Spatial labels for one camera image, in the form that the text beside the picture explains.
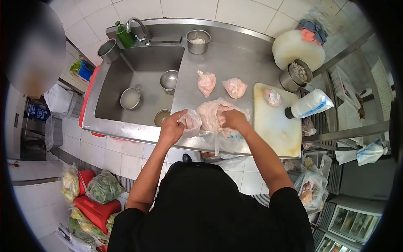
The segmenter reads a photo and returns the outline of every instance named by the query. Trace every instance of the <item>plastic bottle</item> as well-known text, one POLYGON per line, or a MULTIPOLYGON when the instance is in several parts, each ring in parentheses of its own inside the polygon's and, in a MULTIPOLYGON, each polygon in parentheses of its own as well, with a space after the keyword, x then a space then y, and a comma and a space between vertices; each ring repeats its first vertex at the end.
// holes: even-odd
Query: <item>plastic bottle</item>
POLYGON ((134 40, 130 33, 126 32, 126 29, 120 25, 120 21, 116 21, 115 25, 117 27, 116 36, 122 42, 124 48, 130 48, 134 45, 134 40))

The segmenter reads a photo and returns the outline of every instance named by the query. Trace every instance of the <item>stainless steel container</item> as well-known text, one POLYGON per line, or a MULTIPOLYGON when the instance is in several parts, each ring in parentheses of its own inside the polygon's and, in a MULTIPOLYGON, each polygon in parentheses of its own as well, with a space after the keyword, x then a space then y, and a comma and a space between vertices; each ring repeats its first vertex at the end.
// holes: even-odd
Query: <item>stainless steel container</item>
POLYGON ((289 64, 288 65, 288 72, 290 73, 291 78, 295 81, 296 84, 298 84, 301 87, 304 87, 306 85, 306 83, 309 83, 312 81, 312 71, 311 68, 308 66, 308 64, 300 59, 296 59, 293 61, 293 63, 297 63, 298 65, 300 65, 301 67, 303 67, 303 69, 305 70, 306 76, 307 76, 307 81, 303 81, 299 78, 298 74, 295 72, 293 64, 289 64))
POLYGON ((157 127, 162 126, 162 122, 171 115, 171 111, 168 109, 163 109, 157 112, 154 117, 154 125, 157 127))
POLYGON ((116 39, 112 38, 103 43, 98 49, 98 56, 106 63, 112 63, 120 56, 120 48, 116 43, 116 39))
POLYGON ((186 34, 186 40, 187 40, 187 49, 189 50, 189 52, 194 54, 202 54, 207 51, 208 42, 210 42, 211 36, 208 32, 203 30, 191 30, 186 34), (206 42, 204 44, 195 44, 190 42, 190 40, 198 38, 203 39, 206 42))
POLYGON ((176 88, 176 82, 178 80, 179 72, 176 70, 169 70, 162 74, 160 78, 161 88, 167 94, 174 94, 176 88))
POLYGON ((136 87, 129 87, 128 89, 123 91, 122 95, 120 96, 120 106, 122 106, 122 108, 131 110, 131 111, 135 111, 141 107, 141 105, 143 104, 143 96, 141 95, 139 88, 140 88, 140 85, 137 84, 136 87), (125 107, 124 105, 122 105, 122 97, 124 99, 125 96, 129 95, 130 92, 137 92, 139 98, 137 99, 137 102, 133 102, 132 106, 125 107))

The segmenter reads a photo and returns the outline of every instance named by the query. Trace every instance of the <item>stainless steel sink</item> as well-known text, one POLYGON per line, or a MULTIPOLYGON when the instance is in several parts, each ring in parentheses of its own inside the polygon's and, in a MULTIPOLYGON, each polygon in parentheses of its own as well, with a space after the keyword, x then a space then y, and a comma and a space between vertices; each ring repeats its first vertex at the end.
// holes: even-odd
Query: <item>stainless steel sink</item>
POLYGON ((182 46, 141 46, 122 50, 132 69, 120 57, 112 62, 102 86, 95 117, 154 126, 155 114, 171 110, 173 95, 166 94, 160 86, 161 75, 177 70, 185 48, 182 46), (123 109, 120 96, 129 87, 140 84, 143 104, 136 111, 123 109))

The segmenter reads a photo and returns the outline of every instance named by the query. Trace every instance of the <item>cloth rag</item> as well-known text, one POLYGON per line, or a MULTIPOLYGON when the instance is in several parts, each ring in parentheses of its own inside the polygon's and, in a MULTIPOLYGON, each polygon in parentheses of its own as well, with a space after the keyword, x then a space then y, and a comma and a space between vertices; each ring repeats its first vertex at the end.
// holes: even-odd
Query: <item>cloth rag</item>
POLYGON ((301 26, 302 29, 307 29, 307 30, 315 33, 313 38, 320 44, 323 45, 326 42, 326 40, 327 40, 326 38, 328 37, 328 34, 325 31, 325 28, 323 27, 323 25, 321 23, 319 23, 318 21, 309 21, 306 19, 302 19, 299 22, 299 25, 301 26))

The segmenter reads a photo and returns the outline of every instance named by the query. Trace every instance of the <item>black shoe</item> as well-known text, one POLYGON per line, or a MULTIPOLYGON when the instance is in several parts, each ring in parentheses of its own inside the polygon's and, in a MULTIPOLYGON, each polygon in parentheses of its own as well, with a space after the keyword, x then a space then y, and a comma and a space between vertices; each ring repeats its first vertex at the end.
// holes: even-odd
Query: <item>black shoe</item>
POLYGON ((185 153, 182 156, 182 161, 185 162, 185 163, 190 164, 192 162, 192 159, 190 158, 190 156, 188 154, 185 153))

